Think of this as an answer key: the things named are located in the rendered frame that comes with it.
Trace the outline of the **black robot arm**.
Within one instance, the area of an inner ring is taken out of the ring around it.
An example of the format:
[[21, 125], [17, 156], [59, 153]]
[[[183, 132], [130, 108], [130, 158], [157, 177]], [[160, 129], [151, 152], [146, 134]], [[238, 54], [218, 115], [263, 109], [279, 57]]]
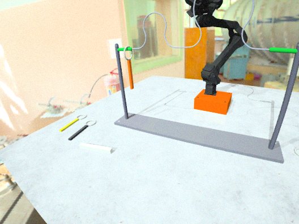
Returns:
[[[204, 27], [219, 27], [228, 28], [229, 44], [221, 52], [212, 64], [206, 64], [201, 71], [201, 77], [206, 82], [205, 95], [216, 96], [216, 85], [220, 84], [221, 80], [218, 77], [220, 68], [230, 58], [234, 51], [244, 45], [242, 41], [242, 27], [237, 21], [218, 19], [212, 16], [215, 9], [221, 7], [223, 0], [204, 0], [203, 7], [194, 9], [197, 23], [201, 28]], [[206, 14], [207, 13], [207, 14]], [[234, 33], [235, 30], [237, 33]]]

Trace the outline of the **white rectangular bar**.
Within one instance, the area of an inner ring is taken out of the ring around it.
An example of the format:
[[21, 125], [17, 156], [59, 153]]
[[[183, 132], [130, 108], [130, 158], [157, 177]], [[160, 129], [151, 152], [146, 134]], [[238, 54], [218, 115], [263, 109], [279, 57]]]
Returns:
[[79, 147], [80, 147], [80, 149], [93, 150], [95, 152], [101, 152], [101, 153], [107, 153], [107, 154], [111, 154], [113, 152], [112, 148], [99, 146], [99, 145], [80, 143]]

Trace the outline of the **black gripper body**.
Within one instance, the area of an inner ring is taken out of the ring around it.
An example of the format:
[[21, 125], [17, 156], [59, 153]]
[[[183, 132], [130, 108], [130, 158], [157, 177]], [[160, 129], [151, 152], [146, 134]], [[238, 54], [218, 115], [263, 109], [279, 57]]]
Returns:
[[[193, 8], [193, 5], [194, 5], [194, 1], [195, 0], [185, 0], [185, 2], [188, 5], [190, 5], [192, 8]], [[196, 2], [195, 2], [195, 9], [202, 8], [203, 7], [203, 3], [204, 3], [204, 0], [202, 2], [196, 0]]]

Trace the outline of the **dark grey handle with wire loop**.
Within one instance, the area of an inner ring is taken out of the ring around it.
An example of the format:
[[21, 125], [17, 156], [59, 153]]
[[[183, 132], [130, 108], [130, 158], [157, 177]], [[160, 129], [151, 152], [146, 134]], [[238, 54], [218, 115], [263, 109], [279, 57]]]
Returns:
[[[91, 122], [94, 121], [93, 124], [86, 124], [87, 122]], [[72, 140], [74, 139], [79, 133], [83, 132], [83, 130], [85, 130], [88, 126], [94, 125], [96, 123], [95, 120], [89, 120], [85, 122], [85, 126], [83, 126], [79, 131], [75, 132], [70, 138], [68, 138], [68, 140]]]

